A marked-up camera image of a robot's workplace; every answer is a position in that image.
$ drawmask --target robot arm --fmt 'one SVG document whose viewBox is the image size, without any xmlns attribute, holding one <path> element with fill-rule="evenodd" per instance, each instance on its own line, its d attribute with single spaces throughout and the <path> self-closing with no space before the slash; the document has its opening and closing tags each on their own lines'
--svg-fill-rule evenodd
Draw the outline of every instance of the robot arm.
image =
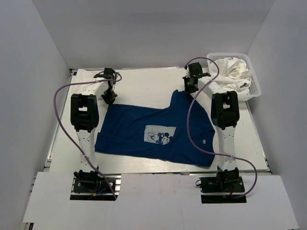
<svg viewBox="0 0 307 230">
<path fill-rule="evenodd" d="M 192 93 L 198 91 L 211 81 L 208 73 L 203 73 L 199 63 L 188 65 L 187 74 L 183 78 L 185 91 Z M 213 180 L 218 186 L 213 191 L 226 191 L 240 184 L 239 170 L 235 156 L 235 130 L 239 120 L 239 106 L 237 93 L 221 88 L 216 82 L 211 82 L 203 92 L 212 100 L 211 121 L 216 126 L 219 140 L 219 151 L 231 157 L 219 156 L 218 173 Z"/>
<path fill-rule="evenodd" d="M 113 69 L 105 68 L 103 74 L 96 74 L 94 79 L 116 79 L 116 72 Z M 74 126 L 79 145 L 86 157 L 94 167 L 98 167 L 95 149 L 94 134 L 99 122 L 97 99 L 100 96 L 106 104 L 112 104 L 117 95 L 113 91 L 113 81 L 103 81 L 91 84 L 82 93 L 71 96 L 71 124 Z M 88 165 L 85 157 L 80 153 L 80 170 L 90 172 L 93 169 Z"/>
<path fill-rule="evenodd" d="M 202 88 L 211 80 L 210 77 L 199 79 Z M 219 140 L 219 152 L 235 156 L 235 130 L 239 120 L 238 100 L 235 91 L 227 91 L 216 82 L 211 82 L 203 92 L 212 100 L 211 120 L 216 126 Z M 219 157 L 218 167 L 222 170 L 235 170 L 236 160 L 229 157 Z"/>
</svg>

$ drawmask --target mickey mouse print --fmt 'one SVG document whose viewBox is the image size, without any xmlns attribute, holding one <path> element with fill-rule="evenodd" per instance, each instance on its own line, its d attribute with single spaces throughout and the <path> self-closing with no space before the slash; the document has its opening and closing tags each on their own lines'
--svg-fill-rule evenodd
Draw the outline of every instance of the mickey mouse print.
<svg viewBox="0 0 307 230">
<path fill-rule="evenodd" d="M 174 138 L 176 127 L 147 125 L 144 131 L 144 141 L 166 145 Z"/>
</svg>

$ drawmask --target white board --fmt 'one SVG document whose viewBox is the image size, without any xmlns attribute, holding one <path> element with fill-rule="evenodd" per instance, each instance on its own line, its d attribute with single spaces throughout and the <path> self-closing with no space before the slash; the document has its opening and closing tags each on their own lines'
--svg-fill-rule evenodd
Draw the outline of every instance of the white board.
<svg viewBox="0 0 307 230">
<path fill-rule="evenodd" d="M 298 228 L 280 176 L 259 176 L 245 204 L 201 204 L 197 176 L 124 174 L 113 201 L 69 200 L 72 173 L 39 172 L 24 216 L 33 230 Z M 243 176 L 246 189 L 254 176 Z"/>
</svg>

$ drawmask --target white table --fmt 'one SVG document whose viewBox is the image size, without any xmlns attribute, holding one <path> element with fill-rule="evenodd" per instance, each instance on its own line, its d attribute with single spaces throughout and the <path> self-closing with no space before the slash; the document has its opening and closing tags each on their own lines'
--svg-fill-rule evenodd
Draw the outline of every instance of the white table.
<svg viewBox="0 0 307 230">
<path fill-rule="evenodd" d="M 93 76 L 98 71 L 78 70 L 71 82 L 84 82 L 93 80 Z M 118 97 L 116 104 L 130 104 L 152 108 L 166 108 L 169 106 L 172 92 L 174 90 L 184 90 L 182 77 L 186 71 L 179 68 L 161 69 L 121 69 L 119 70 L 123 80 L 118 82 L 115 92 Z M 73 93 L 80 93 L 88 85 L 71 86 L 69 88 L 65 103 L 62 122 L 71 136 L 78 141 L 76 132 L 70 123 L 70 97 Z M 201 93 L 197 101 L 205 108 L 210 117 L 211 100 L 204 93 Z M 107 105 L 102 99 L 98 100 L 99 125 L 96 134 L 101 130 L 101 126 L 106 114 Z M 251 114 L 245 102 L 239 103 L 240 120 L 236 127 L 235 148 L 236 156 L 251 161 L 259 171 L 266 171 L 267 164 L 264 159 L 260 139 L 252 122 Z M 213 148 L 218 152 L 218 138 L 215 133 Z M 79 170 L 80 155 L 78 149 L 71 143 L 60 129 L 54 139 L 51 150 L 50 172 L 73 172 Z M 99 169 L 105 174 L 121 173 L 201 173 L 215 172 L 217 170 L 217 160 L 215 157 L 210 168 L 203 168 L 194 165 L 172 163 L 157 159 L 138 158 L 130 156 L 119 156 L 96 153 Z M 252 171 L 249 164 L 237 161 L 241 172 Z"/>
</svg>

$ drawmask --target white panel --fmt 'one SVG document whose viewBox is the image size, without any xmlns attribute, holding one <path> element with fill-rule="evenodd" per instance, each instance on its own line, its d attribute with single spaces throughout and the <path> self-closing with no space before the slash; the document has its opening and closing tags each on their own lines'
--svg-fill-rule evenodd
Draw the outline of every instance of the white panel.
<svg viewBox="0 0 307 230">
<path fill-rule="evenodd" d="M 246 53 L 274 0 L 33 0 L 70 68 L 183 66 Z"/>
<path fill-rule="evenodd" d="M 259 176 L 245 204 L 201 204 L 197 176 L 125 174 L 118 199 L 70 201 L 73 175 L 37 175 L 24 221 L 34 230 L 288 230 L 297 223 L 280 176 Z M 244 176 L 246 189 L 254 176 Z"/>
<path fill-rule="evenodd" d="M 249 49 L 262 95 L 250 105 L 269 164 L 307 229 L 307 1 L 277 0 Z"/>
<path fill-rule="evenodd" d="M 30 0 L 0 1 L 0 71 L 0 228 L 19 230 L 56 124 L 53 93 L 69 76 Z"/>
</svg>

